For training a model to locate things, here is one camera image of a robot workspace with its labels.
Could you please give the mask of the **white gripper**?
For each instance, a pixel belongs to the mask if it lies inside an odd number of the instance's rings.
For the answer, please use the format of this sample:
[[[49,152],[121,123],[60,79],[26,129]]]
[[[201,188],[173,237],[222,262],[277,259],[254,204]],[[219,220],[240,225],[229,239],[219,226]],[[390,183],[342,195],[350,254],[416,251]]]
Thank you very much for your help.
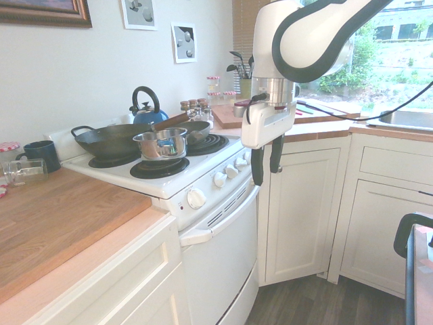
[[[242,121],[241,142],[244,147],[258,148],[251,151],[252,178],[256,186],[263,183],[264,145],[272,142],[270,172],[278,173],[284,145],[284,133],[295,120],[296,102],[283,109],[276,109],[266,102],[259,102],[245,111]]]

